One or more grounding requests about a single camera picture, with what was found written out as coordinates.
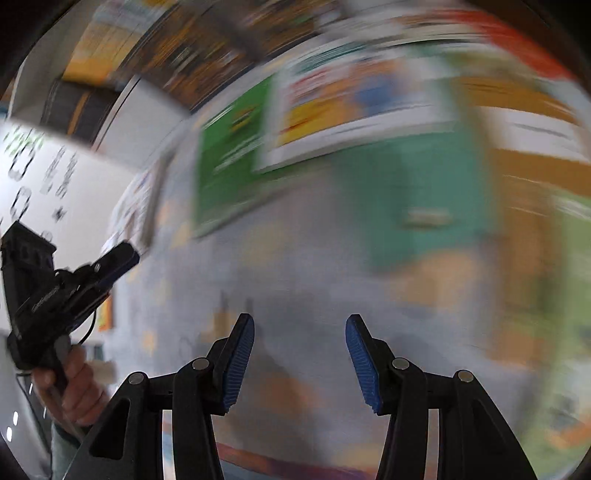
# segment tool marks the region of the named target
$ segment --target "black cable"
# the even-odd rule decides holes
[[[84,337],[82,337],[82,340],[80,340],[80,342],[78,342],[78,345],[82,345],[86,341],[86,339],[90,336],[90,334],[92,333],[92,330],[95,328],[95,323],[96,323],[96,310],[95,310],[94,314],[92,314],[92,323],[90,324],[90,328],[88,329],[88,332],[86,332]]]
[[[14,379],[17,381],[18,388],[20,389],[22,394],[25,396],[27,403],[29,404],[29,408],[31,409],[31,413],[33,414],[33,418],[35,419],[35,423],[37,424],[37,429],[39,430],[39,435],[40,435],[41,439],[43,440],[43,443],[45,444],[45,447],[47,449],[47,452],[50,454],[50,459],[51,459],[51,443],[49,442],[49,440],[47,440],[47,436],[45,435],[45,430],[43,429],[43,425],[41,425],[41,422],[39,421],[39,418],[37,417],[37,414],[35,413],[35,409],[33,408],[33,404],[31,403],[31,399],[29,398],[29,395],[27,394],[25,388],[22,386],[21,381],[19,380],[19,377],[30,377],[30,376],[31,376],[30,373],[17,373],[17,374],[14,374]]]

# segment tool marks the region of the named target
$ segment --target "blurry background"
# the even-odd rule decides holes
[[[254,316],[214,419],[227,478],[375,477],[388,419],[351,313],[425,371],[473,371],[539,478],[591,445],[591,77],[543,11],[477,5],[81,0],[2,98],[0,230],[20,220],[57,267],[142,255],[86,344],[112,392]],[[2,352],[0,430],[46,476],[48,419]]]

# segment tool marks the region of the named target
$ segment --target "cable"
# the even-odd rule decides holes
[[[84,337],[82,337],[82,340],[80,340],[80,342],[78,342],[78,345],[82,345],[86,341],[86,339],[90,336],[90,334],[92,333],[92,330],[95,328],[95,323],[96,323],[96,310],[95,310],[94,314],[92,315],[92,323],[90,324],[90,328],[88,329],[88,332],[86,332]]]

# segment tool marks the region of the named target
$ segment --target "black plastic bracket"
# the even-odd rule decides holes
[[[437,480],[535,480],[511,428],[476,377],[424,373],[396,358],[351,315],[347,345],[363,396],[378,415],[390,415],[376,480],[423,480],[428,411],[439,410]]]
[[[211,415],[225,415],[254,342],[254,321],[242,313],[228,338],[177,373],[132,373],[87,434],[65,480],[163,480],[162,411],[173,411],[178,480],[223,480]]]

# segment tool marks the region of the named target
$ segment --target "green poster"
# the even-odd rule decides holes
[[[254,172],[263,149],[272,77],[263,80],[203,128],[197,162],[197,234],[203,235],[250,208],[259,198]]]
[[[560,239],[556,353],[522,445],[540,479],[579,463],[591,445],[591,200],[555,189]]]

